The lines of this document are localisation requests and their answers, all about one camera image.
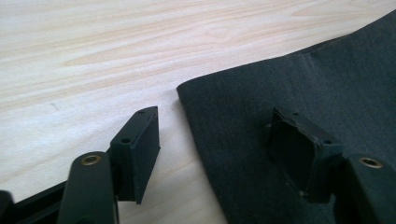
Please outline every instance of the brass grommet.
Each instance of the brass grommet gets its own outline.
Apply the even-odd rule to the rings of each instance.
[[[371,159],[371,158],[368,158],[368,157],[362,157],[362,158],[359,159],[359,161],[363,165],[371,167],[371,168],[375,168],[375,169],[380,169],[383,166],[380,161],[377,161],[377,160],[374,160],[374,159]]]
[[[99,162],[102,158],[98,155],[89,155],[84,157],[84,159],[81,160],[81,164],[83,165],[94,165],[97,162]]]

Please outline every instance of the black plastic mount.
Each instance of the black plastic mount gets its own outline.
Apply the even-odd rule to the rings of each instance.
[[[159,150],[158,108],[139,110],[107,153],[75,159],[67,181],[19,203],[0,190],[0,223],[118,223],[117,199],[142,202]]]
[[[342,158],[343,147],[298,113],[275,108],[269,154],[280,163],[299,195],[310,203],[327,203],[330,167]]]
[[[327,203],[333,193],[339,224],[396,220],[396,172],[390,165],[367,155],[344,158],[340,141],[298,113],[275,108],[270,127],[268,153],[299,196]]]

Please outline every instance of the light wood grain surface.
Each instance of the light wood grain surface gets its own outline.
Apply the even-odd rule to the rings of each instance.
[[[177,98],[184,81],[346,35],[396,1],[0,1],[0,189],[20,201],[157,105],[162,150],[121,223],[225,223]]]

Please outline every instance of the dark gray felt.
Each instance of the dark gray felt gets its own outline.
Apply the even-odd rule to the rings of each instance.
[[[198,77],[178,88],[194,142],[230,223],[334,223],[266,154],[274,107],[298,112],[345,145],[396,168],[396,12],[291,55]]]

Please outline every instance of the black plastic part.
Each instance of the black plastic part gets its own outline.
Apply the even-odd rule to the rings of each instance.
[[[0,223],[13,223],[11,216],[15,211],[14,202],[9,192],[0,190]]]
[[[15,204],[17,223],[55,223],[66,182]]]
[[[342,159],[341,143],[297,113],[275,108],[269,154],[309,203],[327,203],[329,171]]]
[[[70,169],[58,224],[118,223],[110,158],[90,152],[76,158]]]
[[[334,216],[339,224],[394,223],[396,172],[385,162],[352,155],[332,172],[337,196]]]
[[[119,183],[119,201],[142,203],[159,150],[157,106],[137,111],[111,141],[107,152],[119,169],[114,176]]]
[[[0,223],[55,223],[61,206],[65,182],[18,203],[11,195],[0,191]]]

